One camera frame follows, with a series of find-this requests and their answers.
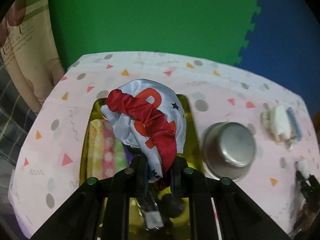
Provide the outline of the blue foam mat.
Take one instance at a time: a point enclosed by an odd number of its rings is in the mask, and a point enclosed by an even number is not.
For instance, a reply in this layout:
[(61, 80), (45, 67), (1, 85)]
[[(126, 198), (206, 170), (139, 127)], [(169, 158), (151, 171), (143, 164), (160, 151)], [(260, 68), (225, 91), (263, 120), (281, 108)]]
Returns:
[(258, 0), (258, 6), (236, 66), (298, 94), (314, 116), (319, 112), (319, 22), (304, 0)]

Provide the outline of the green foam mat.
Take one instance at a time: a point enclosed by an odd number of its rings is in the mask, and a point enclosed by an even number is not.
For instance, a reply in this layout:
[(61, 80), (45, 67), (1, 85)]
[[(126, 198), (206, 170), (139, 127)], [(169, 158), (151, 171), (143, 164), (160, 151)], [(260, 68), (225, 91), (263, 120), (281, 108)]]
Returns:
[(234, 65), (248, 46), (258, 0), (49, 0), (64, 67), (113, 51), (181, 54)]

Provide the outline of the white knitted glove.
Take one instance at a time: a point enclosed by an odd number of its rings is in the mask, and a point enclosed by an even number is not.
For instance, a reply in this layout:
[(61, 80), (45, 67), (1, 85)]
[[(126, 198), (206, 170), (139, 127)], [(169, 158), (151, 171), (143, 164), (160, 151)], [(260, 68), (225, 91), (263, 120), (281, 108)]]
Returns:
[(276, 143), (279, 144), (291, 138), (291, 123), (283, 105), (276, 105), (261, 113), (260, 121)]

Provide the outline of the steel bowl upside down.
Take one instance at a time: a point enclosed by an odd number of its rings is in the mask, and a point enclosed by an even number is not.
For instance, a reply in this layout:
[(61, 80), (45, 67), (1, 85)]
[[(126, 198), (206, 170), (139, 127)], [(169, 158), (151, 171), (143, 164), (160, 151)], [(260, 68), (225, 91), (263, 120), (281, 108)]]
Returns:
[(213, 178), (243, 179), (252, 167), (256, 151), (252, 133), (237, 122), (213, 124), (202, 138), (204, 169)]

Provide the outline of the pink patterned tablecloth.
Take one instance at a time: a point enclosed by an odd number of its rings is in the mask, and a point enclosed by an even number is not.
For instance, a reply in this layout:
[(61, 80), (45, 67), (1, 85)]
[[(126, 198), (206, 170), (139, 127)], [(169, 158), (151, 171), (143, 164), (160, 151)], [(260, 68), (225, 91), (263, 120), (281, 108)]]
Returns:
[[(301, 97), (264, 77), (207, 59), (152, 52), (106, 52), (80, 57), (56, 85), (22, 146), (9, 187), (17, 221), (30, 237), (78, 188), (89, 115), (99, 97), (134, 79), (160, 82), (191, 104), (198, 135), (216, 122), (247, 126), (257, 157), (239, 186), (285, 231), (298, 204), (295, 162), (319, 176), (316, 132)], [(271, 140), (261, 113), (276, 104), (295, 111), (303, 138), (291, 150)]]

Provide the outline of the blue rolled towel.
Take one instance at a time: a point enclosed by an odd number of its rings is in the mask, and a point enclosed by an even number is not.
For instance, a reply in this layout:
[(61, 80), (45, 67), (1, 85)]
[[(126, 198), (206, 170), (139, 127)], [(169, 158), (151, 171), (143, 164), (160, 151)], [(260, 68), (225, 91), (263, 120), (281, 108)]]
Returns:
[(290, 121), (290, 125), (292, 128), (291, 137), (293, 137), (296, 141), (301, 141), (303, 139), (303, 133), (302, 133), (301, 127), (297, 121), (294, 110), (291, 107), (289, 107), (286, 110), (286, 113), (287, 113), (287, 116), (288, 116), (288, 119)]

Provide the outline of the beige printed curtain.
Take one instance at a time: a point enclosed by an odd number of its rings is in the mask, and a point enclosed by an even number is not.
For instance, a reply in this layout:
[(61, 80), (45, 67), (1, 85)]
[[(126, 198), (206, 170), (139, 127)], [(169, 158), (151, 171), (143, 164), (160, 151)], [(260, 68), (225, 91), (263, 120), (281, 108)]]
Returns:
[(39, 113), (64, 76), (48, 0), (16, 0), (1, 20), (1, 56), (25, 103)]

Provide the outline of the cream cloth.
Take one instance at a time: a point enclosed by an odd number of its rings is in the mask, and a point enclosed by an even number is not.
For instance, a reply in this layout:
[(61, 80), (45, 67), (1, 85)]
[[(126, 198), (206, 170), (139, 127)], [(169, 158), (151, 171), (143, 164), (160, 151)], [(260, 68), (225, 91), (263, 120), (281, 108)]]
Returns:
[(308, 178), (310, 177), (310, 172), (309, 172), (308, 161), (306, 159), (301, 159), (297, 161), (296, 169), (302, 174), (304, 179), (308, 180)]

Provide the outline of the white red satin cloth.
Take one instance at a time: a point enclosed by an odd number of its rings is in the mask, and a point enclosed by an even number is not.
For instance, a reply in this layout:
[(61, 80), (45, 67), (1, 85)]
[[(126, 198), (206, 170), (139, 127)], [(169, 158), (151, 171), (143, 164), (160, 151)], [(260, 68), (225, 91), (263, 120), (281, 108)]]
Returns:
[(176, 93), (159, 82), (136, 79), (112, 90), (101, 113), (120, 142), (146, 156), (150, 182), (162, 179), (183, 152), (184, 109)]

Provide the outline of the plaid blanket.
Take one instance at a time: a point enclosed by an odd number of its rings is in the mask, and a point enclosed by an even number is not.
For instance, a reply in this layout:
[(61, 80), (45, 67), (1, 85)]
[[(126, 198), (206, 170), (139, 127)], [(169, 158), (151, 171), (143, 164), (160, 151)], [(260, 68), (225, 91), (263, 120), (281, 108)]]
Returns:
[(13, 166), (23, 143), (36, 119), (16, 89), (3, 61), (1, 61), (1, 158)]

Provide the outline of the striped dotted plush towel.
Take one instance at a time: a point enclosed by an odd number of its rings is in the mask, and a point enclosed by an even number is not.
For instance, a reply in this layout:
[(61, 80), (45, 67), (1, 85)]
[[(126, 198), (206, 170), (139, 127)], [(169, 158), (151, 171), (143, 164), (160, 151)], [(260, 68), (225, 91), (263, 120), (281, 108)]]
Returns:
[(92, 120), (88, 126), (87, 178), (110, 178), (128, 166), (124, 146), (115, 137), (110, 122)]

